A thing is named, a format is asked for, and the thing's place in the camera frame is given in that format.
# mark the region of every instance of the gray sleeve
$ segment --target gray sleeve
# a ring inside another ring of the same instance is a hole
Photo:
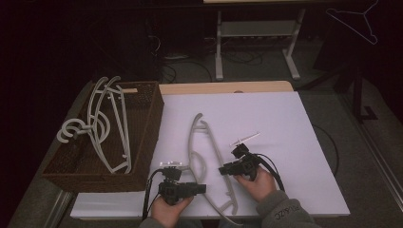
[[[257,211],[262,217],[261,227],[319,227],[301,207],[299,201],[288,199],[283,191],[276,191],[267,196],[258,204]]]
[[[144,220],[139,228],[163,228],[163,226],[153,218],[147,218]]]

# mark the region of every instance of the human hand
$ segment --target human hand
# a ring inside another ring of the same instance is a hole
[[[163,197],[157,197],[151,207],[151,217],[157,220],[163,227],[172,228],[176,225],[179,215],[193,200],[185,198],[175,205],[169,205],[163,200]]]
[[[234,176],[234,178],[257,202],[261,202],[270,193],[277,190],[273,176],[260,166],[257,169],[257,175],[254,181],[247,180],[243,176]]]

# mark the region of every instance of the metal stand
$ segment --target metal stand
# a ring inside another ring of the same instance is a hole
[[[299,80],[300,76],[294,64],[292,54],[304,14],[305,9],[300,9],[297,20],[222,22],[221,11],[219,11],[217,19],[216,80],[223,80],[221,37],[241,36],[291,36],[289,47],[284,49],[282,53],[290,69],[291,76],[294,80]]]

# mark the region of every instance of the white table surface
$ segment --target white table surface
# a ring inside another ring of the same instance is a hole
[[[160,162],[188,164],[187,140],[198,113],[209,123],[224,162],[233,162],[230,143],[260,132],[245,144],[250,152],[268,156],[275,164],[290,198],[298,199],[312,216],[346,216],[350,211],[326,162],[314,129],[297,92],[163,95],[160,138],[151,172]],[[205,133],[195,134],[194,148],[207,160],[207,193],[217,205],[229,200],[212,144]],[[255,217],[256,203],[233,179],[239,210],[235,217]],[[150,200],[163,176],[154,177]],[[180,182],[195,181],[184,171]],[[143,212],[144,192],[80,193],[71,216],[77,219],[135,219]],[[232,217],[232,207],[224,211]],[[182,212],[184,218],[215,219],[219,214],[203,195]]]

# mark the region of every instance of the hanger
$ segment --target hanger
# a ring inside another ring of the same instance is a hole
[[[353,12],[353,11],[344,11],[344,10],[336,10],[336,9],[327,9],[326,13],[330,16],[332,16],[333,18],[335,18],[338,22],[341,22],[343,25],[347,26],[348,28],[350,28],[351,30],[353,30],[355,33],[357,33],[358,35],[360,35],[362,38],[364,38],[365,40],[367,40],[368,42],[370,42],[372,45],[375,45],[377,43],[377,38],[376,36],[373,34],[373,30],[371,29],[371,25],[368,22],[367,19],[367,12],[369,10],[371,10],[377,3],[379,0],[376,0],[376,2],[374,4],[372,4],[367,10],[363,11],[363,12]],[[368,30],[370,32],[370,37],[367,37],[366,35],[362,34],[361,32],[359,32],[358,30],[356,30],[355,28],[353,28],[352,26],[350,26],[348,23],[344,22],[341,18],[338,17],[338,15],[340,14],[352,14],[352,15],[360,15],[363,17],[363,19],[365,20],[365,24],[368,27]]]

